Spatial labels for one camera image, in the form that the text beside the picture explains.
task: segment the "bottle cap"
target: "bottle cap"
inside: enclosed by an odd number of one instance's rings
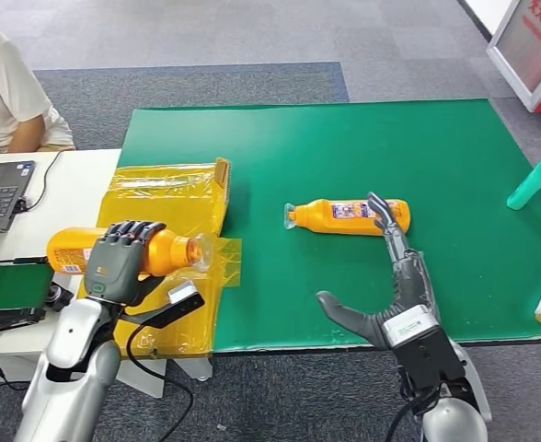
[[[206,272],[213,259],[213,250],[212,239],[201,233],[187,241],[187,258],[188,263],[200,272]]]
[[[285,205],[285,228],[287,230],[297,226],[295,208],[292,204],[287,203]]]

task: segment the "white table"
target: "white table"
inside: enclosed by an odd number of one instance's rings
[[[55,233],[66,227],[94,227],[101,201],[117,165],[119,149],[64,152],[48,174],[43,201],[31,212],[17,215],[6,234],[0,234],[0,260],[46,256],[46,246]],[[1,154],[0,162],[36,162],[25,193],[28,204],[37,200],[43,174],[56,153]],[[54,280],[74,293],[80,276],[56,273]],[[48,312],[39,324],[0,332],[0,366],[9,380],[30,380],[37,359],[54,330],[57,314]],[[192,378],[212,376],[206,357],[175,359]],[[144,360],[151,370],[163,374],[165,359]],[[129,361],[123,361],[117,379],[155,398],[161,398],[163,381],[145,374]]]

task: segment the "white shirt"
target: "white shirt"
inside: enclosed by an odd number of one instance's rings
[[[18,122],[39,115],[46,123],[43,145],[73,143],[68,123],[54,109],[17,48],[0,32],[0,153],[6,152]]]

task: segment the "bottle label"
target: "bottle label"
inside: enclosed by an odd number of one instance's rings
[[[332,215],[334,218],[369,218],[375,216],[375,212],[367,203],[338,201],[332,204]]]
[[[401,208],[395,201],[387,201],[389,208],[395,217],[402,216]],[[365,201],[334,201],[332,203],[332,215],[334,218],[374,218],[375,212],[369,208]]]
[[[62,273],[84,273],[88,261],[85,255],[81,249],[54,250],[54,258]]]

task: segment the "yellow bottle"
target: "yellow bottle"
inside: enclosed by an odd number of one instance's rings
[[[46,253],[49,265],[56,272],[80,274],[86,269],[91,250],[106,228],[70,227],[52,237]],[[205,235],[181,237],[164,229],[154,235],[146,245],[143,273],[164,276],[182,267],[194,266],[206,271],[211,263],[212,244]]]
[[[402,200],[387,200],[391,212],[404,231],[409,228],[409,206]],[[316,233],[345,235],[381,235],[375,225],[375,212],[366,200],[316,200],[309,204],[285,205],[285,227],[306,227]]]

